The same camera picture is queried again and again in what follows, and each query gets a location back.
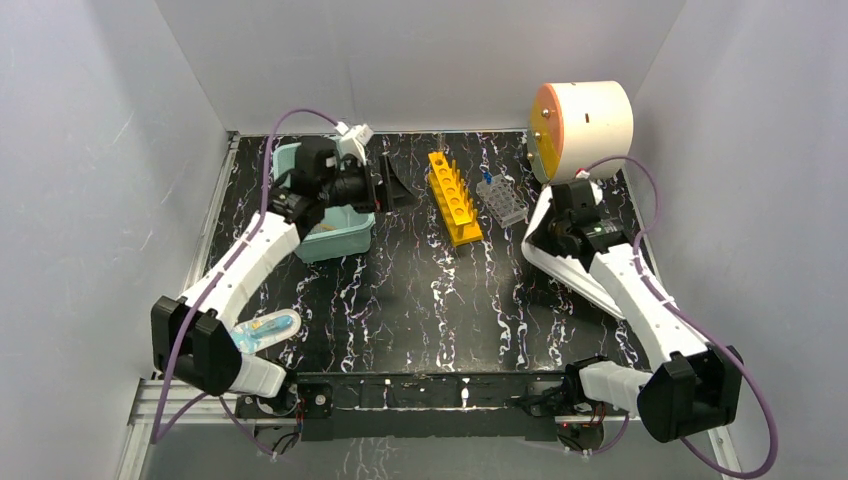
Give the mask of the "teal plastic bin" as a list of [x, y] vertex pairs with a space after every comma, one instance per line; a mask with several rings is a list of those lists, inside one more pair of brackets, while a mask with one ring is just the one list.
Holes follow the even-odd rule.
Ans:
[[[305, 137], [301, 141], [277, 147], [272, 154], [272, 176], [275, 182], [293, 170], [284, 184], [288, 186], [296, 172], [319, 176], [325, 166], [313, 160], [320, 150], [335, 150], [338, 136]], [[295, 251], [304, 263], [315, 263], [367, 252], [371, 247], [373, 213], [358, 213], [352, 206], [328, 207], [324, 218], [302, 240]]]

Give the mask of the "white plastic bin lid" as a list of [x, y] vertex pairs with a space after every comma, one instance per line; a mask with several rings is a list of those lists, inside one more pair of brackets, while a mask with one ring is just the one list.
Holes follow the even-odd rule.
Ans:
[[521, 241], [521, 252], [525, 260], [562, 285], [576, 292], [594, 306], [602, 309], [617, 320], [624, 320], [620, 308], [604, 287], [585, 270], [578, 259], [553, 256], [531, 244], [530, 236], [541, 225], [552, 199], [551, 187], [542, 188], [529, 219], [527, 231]]

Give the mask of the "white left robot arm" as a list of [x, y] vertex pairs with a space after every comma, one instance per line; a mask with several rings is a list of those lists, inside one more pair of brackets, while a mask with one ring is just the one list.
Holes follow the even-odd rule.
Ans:
[[307, 138], [294, 164], [265, 186], [261, 209], [227, 253], [177, 298], [160, 297], [151, 309], [155, 367], [208, 395], [259, 396], [275, 416], [294, 411], [297, 387], [286, 369], [238, 345], [231, 333], [266, 277], [333, 207], [385, 213], [411, 204], [388, 155], [367, 158], [354, 138]]

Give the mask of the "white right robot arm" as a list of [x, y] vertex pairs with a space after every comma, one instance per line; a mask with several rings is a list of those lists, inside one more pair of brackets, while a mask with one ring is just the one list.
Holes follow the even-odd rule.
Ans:
[[601, 402], [641, 418], [648, 433], [668, 443], [732, 423], [742, 374], [734, 351], [702, 339], [649, 289], [648, 270], [631, 235], [603, 218], [592, 183], [575, 179], [549, 188], [546, 212], [534, 235], [545, 251], [578, 263], [612, 298], [646, 353], [639, 371], [602, 357], [566, 368], [565, 405], [590, 413]]

